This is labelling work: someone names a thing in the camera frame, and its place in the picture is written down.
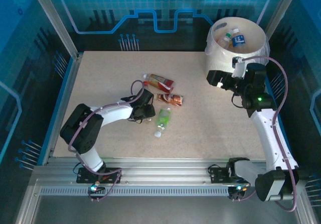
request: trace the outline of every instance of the glass panel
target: glass panel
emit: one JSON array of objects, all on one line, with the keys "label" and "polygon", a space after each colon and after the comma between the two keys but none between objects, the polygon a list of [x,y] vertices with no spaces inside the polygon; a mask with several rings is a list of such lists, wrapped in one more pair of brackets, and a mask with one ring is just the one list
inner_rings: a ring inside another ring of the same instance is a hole
[{"label": "glass panel", "polygon": [[70,56],[37,0],[0,12],[0,223],[14,223]]},{"label": "glass panel", "polygon": [[279,0],[52,0],[85,50],[204,51],[210,26],[243,17],[265,28]]},{"label": "glass panel", "polygon": [[[284,128],[295,159],[316,179],[321,174],[320,12],[320,0],[293,0],[270,40],[271,56],[283,65],[289,79],[289,94],[281,112]],[[276,74],[277,69],[270,68],[270,79]],[[318,185],[320,182],[312,182],[307,190],[313,191],[308,194],[320,217]]]}]

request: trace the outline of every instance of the white bucket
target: white bucket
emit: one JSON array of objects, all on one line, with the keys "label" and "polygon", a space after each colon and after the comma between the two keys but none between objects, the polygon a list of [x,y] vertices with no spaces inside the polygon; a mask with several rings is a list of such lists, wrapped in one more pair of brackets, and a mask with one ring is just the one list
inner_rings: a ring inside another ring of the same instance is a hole
[{"label": "white bucket", "polygon": [[[228,29],[238,28],[244,35],[247,49],[246,54],[235,53],[226,50],[217,44],[220,37],[224,36]],[[232,58],[239,56],[243,58],[252,56],[269,56],[270,47],[265,32],[254,22],[240,17],[226,17],[218,20],[211,28],[207,36],[207,46],[205,49],[207,57],[206,74],[210,70],[219,70],[233,73]],[[250,62],[256,62],[266,65],[266,59],[253,59]]]}]

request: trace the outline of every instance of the metal floor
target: metal floor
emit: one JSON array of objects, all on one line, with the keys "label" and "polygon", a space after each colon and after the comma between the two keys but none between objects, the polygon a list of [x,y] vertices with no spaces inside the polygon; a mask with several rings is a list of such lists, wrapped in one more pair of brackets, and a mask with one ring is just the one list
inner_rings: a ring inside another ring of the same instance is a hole
[{"label": "metal floor", "polygon": [[33,224],[188,224],[292,223],[295,214],[256,196],[244,202],[226,197],[109,197],[101,202],[87,197],[42,196]]}]

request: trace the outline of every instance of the speckled tabletop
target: speckled tabletop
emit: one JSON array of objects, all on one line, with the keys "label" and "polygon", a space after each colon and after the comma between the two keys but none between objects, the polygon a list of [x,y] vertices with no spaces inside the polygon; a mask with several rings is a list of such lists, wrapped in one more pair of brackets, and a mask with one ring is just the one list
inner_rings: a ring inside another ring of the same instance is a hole
[{"label": "speckled tabletop", "polygon": [[[205,63],[204,52],[85,52],[63,123],[78,104],[115,103],[130,96],[134,80],[155,73],[176,82],[173,93],[185,97],[183,106],[172,107],[168,129],[159,139],[154,137],[156,117],[148,124],[120,120],[104,126],[95,145],[101,157],[264,160],[246,110],[232,105],[232,92],[208,84]],[[137,83],[134,91],[139,89]],[[154,101],[156,114],[164,106],[169,105]],[[60,137],[54,156],[73,156]]]}]

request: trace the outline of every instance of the green plastic bottle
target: green plastic bottle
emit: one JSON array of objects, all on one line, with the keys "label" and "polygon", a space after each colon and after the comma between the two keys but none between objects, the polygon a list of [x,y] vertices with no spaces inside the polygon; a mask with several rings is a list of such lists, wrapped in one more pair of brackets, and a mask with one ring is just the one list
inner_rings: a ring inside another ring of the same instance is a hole
[{"label": "green plastic bottle", "polygon": [[160,138],[162,136],[162,132],[166,128],[171,118],[171,109],[162,108],[159,111],[158,119],[157,119],[157,131],[155,132],[155,137]]}]

